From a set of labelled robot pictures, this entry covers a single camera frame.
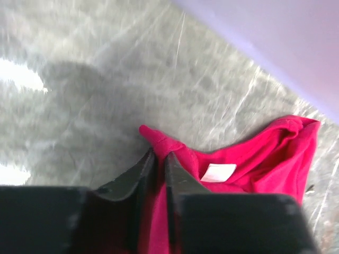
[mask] black plastic object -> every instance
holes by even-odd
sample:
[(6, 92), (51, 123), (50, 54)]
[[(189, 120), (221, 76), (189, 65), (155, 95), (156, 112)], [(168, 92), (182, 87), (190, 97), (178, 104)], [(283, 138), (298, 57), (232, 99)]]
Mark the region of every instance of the black plastic object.
[(0, 253), (136, 253), (155, 166), (149, 151), (98, 190), (0, 187)]
[(165, 162), (165, 179), (173, 253), (319, 253), (289, 196), (211, 193), (173, 153)]
[[(149, 243), (157, 171), (150, 150), (97, 190), (0, 187), (0, 254), (138, 253)], [(173, 153), (165, 181), (172, 253), (318, 253), (292, 198), (211, 193)]]

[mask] pink cloth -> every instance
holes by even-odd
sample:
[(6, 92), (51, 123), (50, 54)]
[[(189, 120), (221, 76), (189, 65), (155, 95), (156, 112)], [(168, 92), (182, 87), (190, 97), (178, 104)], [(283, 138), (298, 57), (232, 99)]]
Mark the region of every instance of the pink cloth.
[(141, 232), (146, 238), (141, 240), (140, 253), (170, 252), (163, 170), (164, 160), (170, 152), (175, 153), (181, 165), (198, 181), (209, 164), (236, 164), (236, 170), (224, 183), (200, 182), (212, 192), (287, 194), (301, 204), (319, 127), (320, 122), (316, 120), (289, 115), (275, 120), (244, 143), (203, 153), (142, 125), (139, 131), (157, 155), (159, 176), (150, 232)]

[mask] clothing tag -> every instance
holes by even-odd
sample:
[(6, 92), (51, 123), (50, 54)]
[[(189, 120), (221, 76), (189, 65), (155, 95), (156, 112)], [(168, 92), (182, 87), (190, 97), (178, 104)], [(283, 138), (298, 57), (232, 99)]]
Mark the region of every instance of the clothing tag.
[(233, 174), (236, 167), (236, 164), (210, 164), (201, 181), (223, 183)]

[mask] lavender wall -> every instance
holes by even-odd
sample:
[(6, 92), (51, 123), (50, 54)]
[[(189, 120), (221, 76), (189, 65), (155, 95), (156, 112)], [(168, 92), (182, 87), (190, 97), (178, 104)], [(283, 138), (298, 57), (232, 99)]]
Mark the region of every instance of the lavender wall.
[(174, 1), (339, 123), (339, 1)]

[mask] gray marble floor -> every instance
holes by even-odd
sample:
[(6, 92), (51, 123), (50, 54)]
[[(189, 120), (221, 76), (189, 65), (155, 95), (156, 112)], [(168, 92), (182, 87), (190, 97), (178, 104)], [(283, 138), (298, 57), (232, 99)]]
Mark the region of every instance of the gray marble floor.
[(146, 123), (199, 150), (273, 119), (319, 119), (304, 208), (339, 252), (339, 127), (167, 0), (0, 0), (0, 184), (98, 187), (148, 149)]

